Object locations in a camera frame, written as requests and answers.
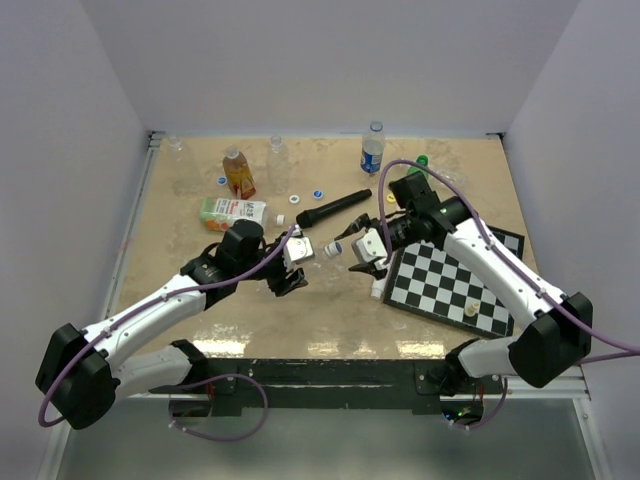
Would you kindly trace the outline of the blue label water bottle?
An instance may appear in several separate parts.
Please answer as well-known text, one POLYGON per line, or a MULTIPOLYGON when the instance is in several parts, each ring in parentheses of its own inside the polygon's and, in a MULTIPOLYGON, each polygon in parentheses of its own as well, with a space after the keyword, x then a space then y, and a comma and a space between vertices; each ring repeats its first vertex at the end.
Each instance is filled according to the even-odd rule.
POLYGON ((360 167, 365 173, 374 175, 379 172, 385 145, 383 123, 374 120, 362 135, 360 167))

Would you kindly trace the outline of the black white chessboard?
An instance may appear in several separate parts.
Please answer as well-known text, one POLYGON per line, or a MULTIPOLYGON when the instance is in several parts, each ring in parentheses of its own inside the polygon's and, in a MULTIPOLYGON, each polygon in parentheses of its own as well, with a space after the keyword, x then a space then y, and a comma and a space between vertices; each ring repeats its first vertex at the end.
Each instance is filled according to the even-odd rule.
POLYGON ((414 243, 396 254, 383 302, 485 338, 508 337, 514 331, 514 320, 496 295, 431 243, 414 243), (480 311, 466 317, 464 309, 472 302, 481 303, 480 311))

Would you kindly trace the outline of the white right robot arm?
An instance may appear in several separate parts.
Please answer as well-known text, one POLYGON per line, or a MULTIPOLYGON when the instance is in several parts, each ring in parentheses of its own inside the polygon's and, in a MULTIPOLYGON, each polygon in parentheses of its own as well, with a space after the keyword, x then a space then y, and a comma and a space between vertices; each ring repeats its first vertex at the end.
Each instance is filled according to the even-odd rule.
POLYGON ((472 339, 451 350, 432 376, 442 394, 469 392, 488 375, 514 375, 542 388, 590 353, 593 306, 585 295, 568 296, 539 278, 460 197, 440 200, 423 175, 393 181, 390 189, 402 210, 398 218, 362 214, 343 233, 355 238, 352 271, 380 279, 393 252, 431 243, 467 267, 522 328, 517 337, 472 339))

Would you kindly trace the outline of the clear plastic bottle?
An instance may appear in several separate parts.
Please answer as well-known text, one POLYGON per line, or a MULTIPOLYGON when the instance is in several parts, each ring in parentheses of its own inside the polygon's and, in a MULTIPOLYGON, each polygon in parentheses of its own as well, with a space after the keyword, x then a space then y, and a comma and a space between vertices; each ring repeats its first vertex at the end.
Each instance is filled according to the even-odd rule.
POLYGON ((278 194, 285 193, 290 181, 289 150, 279 135, 272 135, 269 139, 266 168, 274 191, 278 194))

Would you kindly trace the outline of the black microphone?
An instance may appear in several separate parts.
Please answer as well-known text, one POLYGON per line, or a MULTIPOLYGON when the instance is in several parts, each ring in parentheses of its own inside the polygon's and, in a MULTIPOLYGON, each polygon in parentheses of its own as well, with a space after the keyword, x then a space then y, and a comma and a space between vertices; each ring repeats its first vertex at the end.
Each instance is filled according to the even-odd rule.
POLYGON ((296 216, 296 224, 302 229, 311 228, 331 216, 368 200, 371 196, 370 189, 363 189, 319 207, 304 210, 296 216))

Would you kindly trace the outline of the cream chess piece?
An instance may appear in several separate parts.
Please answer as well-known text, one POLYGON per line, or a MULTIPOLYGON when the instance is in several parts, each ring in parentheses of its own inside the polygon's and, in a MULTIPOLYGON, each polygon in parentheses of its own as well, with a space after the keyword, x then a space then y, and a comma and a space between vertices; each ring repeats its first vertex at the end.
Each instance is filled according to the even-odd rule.
POLYGON ((474 317, 474 316, 476 316, 480 311, 480 307, 481 307, 481 303, 480 302, 469 303, 464 309, 465 316, 466 317, 474 317))

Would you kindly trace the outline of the clear crushed bottle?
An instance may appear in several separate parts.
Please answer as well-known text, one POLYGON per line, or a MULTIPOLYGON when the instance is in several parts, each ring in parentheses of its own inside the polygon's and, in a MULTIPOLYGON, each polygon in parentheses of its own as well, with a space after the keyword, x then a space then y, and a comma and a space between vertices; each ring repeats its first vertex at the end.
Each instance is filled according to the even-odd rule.
POLYGON ((325 266, 331 266, 331 265, 334 265, 341 258, 343 253, 339 257, 336 257, 336 258, 333 258, 333 259, 329 259, 325 255, 325 253, 323 251, 323 248, 325 247, 326 244, 318 246, 314 250, 314 256, 310 260, 310 263, 309 263, 309 265, 311 267, 316 268, 316 269, 320 269, 320 268, 323 268, 325 266))

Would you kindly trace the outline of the white cap of crushed bottle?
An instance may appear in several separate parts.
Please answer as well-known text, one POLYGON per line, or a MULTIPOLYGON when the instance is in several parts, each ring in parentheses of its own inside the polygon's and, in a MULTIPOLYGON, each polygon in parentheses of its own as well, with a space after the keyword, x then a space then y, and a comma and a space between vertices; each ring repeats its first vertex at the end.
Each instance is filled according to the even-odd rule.
POLYGON ((338 241, 332 241, 323 248, 325 255, 329 259, 339 257, 343 253, 343 248, 338 241))

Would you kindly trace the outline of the green tea label bottle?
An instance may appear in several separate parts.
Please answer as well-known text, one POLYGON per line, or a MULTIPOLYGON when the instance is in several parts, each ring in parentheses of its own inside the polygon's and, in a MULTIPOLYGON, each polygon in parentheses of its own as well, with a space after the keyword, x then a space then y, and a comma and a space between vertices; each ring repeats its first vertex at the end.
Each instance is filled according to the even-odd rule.
POLYGON ((266 202, 222 197, 206 197, 200 207, 199 219, 209 231, 225 232, 239 220, 260 224, 283 226, 287 220, 282 213, 270 212, 266 202))

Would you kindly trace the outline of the clear bottle back left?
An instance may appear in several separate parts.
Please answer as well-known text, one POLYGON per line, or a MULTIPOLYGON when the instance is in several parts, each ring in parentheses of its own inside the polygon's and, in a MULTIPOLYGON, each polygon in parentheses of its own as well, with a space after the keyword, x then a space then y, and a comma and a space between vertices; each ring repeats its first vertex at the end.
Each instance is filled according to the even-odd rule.
POLYGON ((177 180, 190 190, 201 187, 202 177, 195 155, 186 141, 176 135, 167 138, 170 163, 174 167, 177 180))

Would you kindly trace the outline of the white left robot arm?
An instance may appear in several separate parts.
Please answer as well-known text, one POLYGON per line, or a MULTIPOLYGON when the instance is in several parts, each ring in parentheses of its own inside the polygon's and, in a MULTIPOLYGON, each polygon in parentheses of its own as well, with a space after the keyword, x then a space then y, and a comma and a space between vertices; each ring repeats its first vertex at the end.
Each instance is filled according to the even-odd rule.
POLYGON ((38 424, 51 428, 66 422, 80 430, 132 395, 158 387, 200 390, 211 379, 205 356, 192 343, 175 341, 147 355, 139 349, 228 298, 242 281, 264 281, 277 297, 305 287, 301 266, 314 255, 311 239, 298 225, 268 243, 259 224, 241 220, 129 308, 83 328, 60 326, 35 378, 44 396, 38 424))

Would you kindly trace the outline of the green plastic bottle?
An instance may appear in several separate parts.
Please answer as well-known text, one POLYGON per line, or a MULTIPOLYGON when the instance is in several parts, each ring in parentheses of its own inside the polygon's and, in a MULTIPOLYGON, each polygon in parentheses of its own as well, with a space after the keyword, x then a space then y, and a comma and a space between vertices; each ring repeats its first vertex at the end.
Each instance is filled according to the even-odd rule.
POLYGON ((427 171, 425 171, 425 168, 428 166, 428 163, 429 163, 429 159, 426 155, 418 156, 415 162, 409 166, 406 175, 409 176, 414 173, 420 173, 425 178, 428 178, 429 174, 427 171))

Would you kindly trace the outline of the gold label drink bottle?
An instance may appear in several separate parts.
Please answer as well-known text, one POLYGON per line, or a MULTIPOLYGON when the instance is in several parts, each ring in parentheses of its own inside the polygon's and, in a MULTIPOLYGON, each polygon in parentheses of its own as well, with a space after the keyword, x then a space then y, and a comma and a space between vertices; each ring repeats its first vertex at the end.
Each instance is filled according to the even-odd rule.
POLYGON ((237 146, 232 145, 225 150, 222 166, 229 188, 236 198, 248 200, 256 193, 248 160, 237 146))

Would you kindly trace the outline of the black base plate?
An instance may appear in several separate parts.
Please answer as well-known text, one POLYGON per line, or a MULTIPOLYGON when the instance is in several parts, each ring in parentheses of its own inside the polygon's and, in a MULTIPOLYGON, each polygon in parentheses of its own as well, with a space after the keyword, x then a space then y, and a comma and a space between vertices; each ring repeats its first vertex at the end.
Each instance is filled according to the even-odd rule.
POLYGON ((213 416, 238 416, 263 401, 251 384, 265 391, 271 409, 405 410, 439 415, 448 404, 472 403, 471 418, 481 416, 480 400, 500 394, 491 377, 467 380, 450 390, 444 385, 442 360, 233 359, 202 361, 186 383, 213 378, 190 389, 163 386, 153 394, 194 395, 209 399, 213 416))

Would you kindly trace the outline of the clear bottle lying right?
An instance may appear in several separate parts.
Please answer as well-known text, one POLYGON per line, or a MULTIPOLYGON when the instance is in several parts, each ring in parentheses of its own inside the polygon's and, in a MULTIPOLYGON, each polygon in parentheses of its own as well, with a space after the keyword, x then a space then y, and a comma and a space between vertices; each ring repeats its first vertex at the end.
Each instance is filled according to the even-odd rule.
POLYGON ((429 164, 429 169, 435 174, 436 178, 445 180, 459 190, 463 190, 466 186, 467 177, 457 169, 442 167, 437 164, 429 164))

